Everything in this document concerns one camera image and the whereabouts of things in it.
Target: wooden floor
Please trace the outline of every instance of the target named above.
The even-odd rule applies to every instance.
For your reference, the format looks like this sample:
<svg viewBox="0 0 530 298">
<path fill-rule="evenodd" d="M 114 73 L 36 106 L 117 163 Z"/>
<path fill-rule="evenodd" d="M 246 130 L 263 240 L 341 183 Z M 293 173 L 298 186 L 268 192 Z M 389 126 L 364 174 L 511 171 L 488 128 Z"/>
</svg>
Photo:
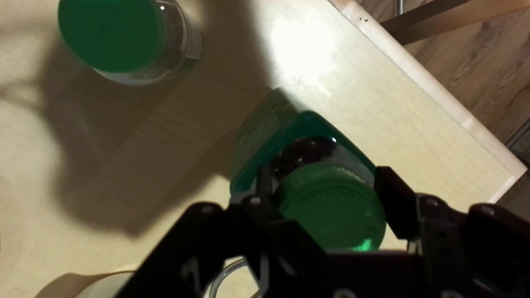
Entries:
<svg viewBox="0 0 530 298">
<path fill-rule="evenodd" d="M 357 0 L 377 22 L 397 0 Z M 404 0 L 405 10 L 430 0 Z M 530 166 L 530 9 L 405 45 L 470 113 Z M 502 201 L 530 221 L 530 178 Z"/>
</svg>

